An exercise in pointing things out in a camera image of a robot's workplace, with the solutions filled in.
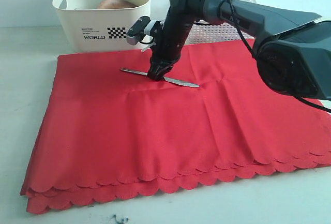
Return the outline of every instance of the checkered pattern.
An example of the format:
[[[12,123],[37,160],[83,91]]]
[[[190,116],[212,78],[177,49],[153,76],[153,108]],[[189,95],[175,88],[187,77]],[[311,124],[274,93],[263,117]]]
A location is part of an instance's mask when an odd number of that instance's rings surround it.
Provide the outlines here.
[[[108,34],[110,39],[125,39],[125,27],[108,27]]]

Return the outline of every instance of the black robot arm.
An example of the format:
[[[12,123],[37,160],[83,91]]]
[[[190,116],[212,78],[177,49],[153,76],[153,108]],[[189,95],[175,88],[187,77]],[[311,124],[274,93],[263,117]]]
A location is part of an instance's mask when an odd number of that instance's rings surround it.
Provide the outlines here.
[[[191,28],[204,20],[211,25],[228,23],[237,29],[270,89],[301,101],[331,100],[331,21],[319,21],[321,16],[313,12],[239,0],[169,1],[164,22],[142,17],[127,34],[132,45],[145,35],[152,36],[147,74],[152,80],[159,81],[171,71]],[[242,32],[255,38],[252,48]]]

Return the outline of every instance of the basket handle hole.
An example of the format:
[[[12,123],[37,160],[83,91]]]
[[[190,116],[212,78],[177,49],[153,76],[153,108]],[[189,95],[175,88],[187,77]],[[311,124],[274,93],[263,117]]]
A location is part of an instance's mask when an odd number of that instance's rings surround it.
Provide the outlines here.
[[[67,9],[67,7],[68,7],[67,0],[62,0],[62,2],[61,2],[61,4],[60,4],[59,8],[65,10],[65,9]]]

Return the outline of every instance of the white table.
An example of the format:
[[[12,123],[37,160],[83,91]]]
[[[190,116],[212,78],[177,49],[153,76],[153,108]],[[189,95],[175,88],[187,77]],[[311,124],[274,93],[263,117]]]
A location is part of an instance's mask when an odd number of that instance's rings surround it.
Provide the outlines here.
[[[331,168],[259,176],[174,194],[32,215],[19,195],[46,110],[56,60],[72,53],[60,27],[0,29],[0,223],[327,224]]]

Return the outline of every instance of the red fabric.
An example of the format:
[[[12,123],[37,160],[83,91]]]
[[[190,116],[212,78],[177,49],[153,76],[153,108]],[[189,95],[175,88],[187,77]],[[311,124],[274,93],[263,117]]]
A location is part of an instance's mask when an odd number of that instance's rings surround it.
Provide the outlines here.
[[[150,55],[58,58],[21,190],[28,212],[331,165],[330,115],[267,88],[241,41],[184,47],[167,76],[199,88],[120,71],[147,71]]]

